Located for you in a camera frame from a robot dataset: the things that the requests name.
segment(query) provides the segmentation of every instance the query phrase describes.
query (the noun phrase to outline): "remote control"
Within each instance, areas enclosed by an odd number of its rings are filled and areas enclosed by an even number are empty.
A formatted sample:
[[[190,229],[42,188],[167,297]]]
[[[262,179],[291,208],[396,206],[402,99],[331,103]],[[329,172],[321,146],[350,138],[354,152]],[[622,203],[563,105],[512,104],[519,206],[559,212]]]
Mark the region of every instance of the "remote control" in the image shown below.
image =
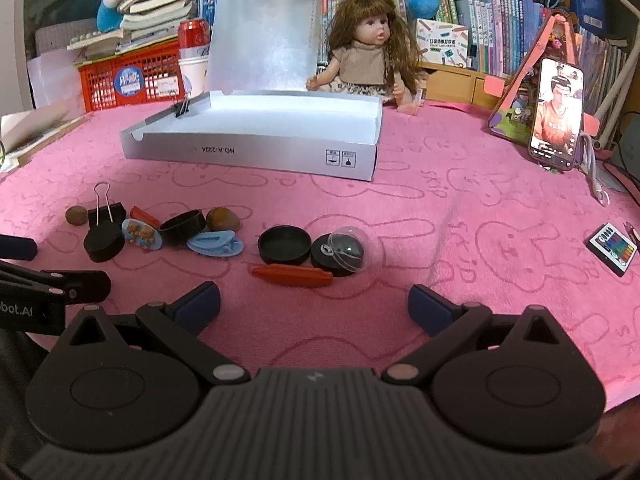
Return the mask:
[[[619,277],[624,276],[638,251],[638,247],[612,224],[604,224],[585,241],[585,245]]]

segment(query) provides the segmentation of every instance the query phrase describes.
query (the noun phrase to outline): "pink towel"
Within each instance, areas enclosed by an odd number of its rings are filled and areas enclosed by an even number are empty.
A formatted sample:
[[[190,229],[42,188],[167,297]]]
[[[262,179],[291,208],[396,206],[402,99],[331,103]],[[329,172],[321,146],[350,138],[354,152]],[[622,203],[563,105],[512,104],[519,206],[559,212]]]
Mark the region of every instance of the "pink towel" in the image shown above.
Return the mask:
[[[254,372],[263,365],[381,370],[426,340],[406,310],[413,283],[498,313],[542,304],[605,383],[609,407],[640,394],[640,261],[618,278],[583,243],[607,221],[640,224],[630,198],[610,192],[611,206],[602,208],[583,174],[542,170],[526,150],[487,134],[486,118],[435,106],[415,117],[385,110],[371,183],[125,160],[119,131],[161,107],[97,113],[6,177],[0,232],[35,238],[40,253],[30,267],[105,270],[113,291],[103,306],[112,313],[171,302],[214,280],[222,311],[201,338]],[[223,260],[127,245],[110,262],[92,264],[82,248],[87,227],[66,224],[64,213],[76,203],[94,207],[99,180],[111,183],[112,202],[160,221],[192,208],[231,208],[242,219],[244,253]],[[255,242],[276,224],[312,237],[356,226],[368,233],[375,264],[316,290],[262,282],[249,274],[260,264]]]

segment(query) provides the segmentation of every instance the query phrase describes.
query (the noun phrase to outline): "red soda can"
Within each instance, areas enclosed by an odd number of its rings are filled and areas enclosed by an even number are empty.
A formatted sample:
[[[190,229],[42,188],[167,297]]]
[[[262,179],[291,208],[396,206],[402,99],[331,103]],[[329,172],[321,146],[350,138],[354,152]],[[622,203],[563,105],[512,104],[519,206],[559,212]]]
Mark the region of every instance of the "red soda can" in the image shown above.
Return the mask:
[[[181,59],[208,56],[209,41],[209,23],[203,18],[180,22],[178,44]]]

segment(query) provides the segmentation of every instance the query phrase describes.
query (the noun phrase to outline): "white cardboard box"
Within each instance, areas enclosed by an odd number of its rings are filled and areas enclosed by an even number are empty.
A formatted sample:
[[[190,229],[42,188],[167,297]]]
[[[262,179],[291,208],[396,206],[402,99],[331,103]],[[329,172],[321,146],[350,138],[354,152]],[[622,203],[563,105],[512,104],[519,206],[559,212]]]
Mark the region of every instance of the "white cardboard box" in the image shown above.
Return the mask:
[[[295,171],[371,181],[379,98],[326,92],[209,92],[124,130],[125,157]]]
[[[416,20],[415,39],[423,61],[466,68],[469,44],[467,27],[433,20]]]

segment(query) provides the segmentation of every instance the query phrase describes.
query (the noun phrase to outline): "smartphone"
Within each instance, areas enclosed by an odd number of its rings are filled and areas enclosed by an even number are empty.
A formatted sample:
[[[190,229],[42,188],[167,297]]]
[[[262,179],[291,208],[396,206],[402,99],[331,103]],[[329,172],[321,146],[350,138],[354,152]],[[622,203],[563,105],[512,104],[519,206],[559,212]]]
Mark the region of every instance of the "smartphone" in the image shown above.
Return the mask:
[[[568,171],[574,166],[582,127],[584,73],[577,66],[544,57],[538,81],[529,155],[546,166]]]

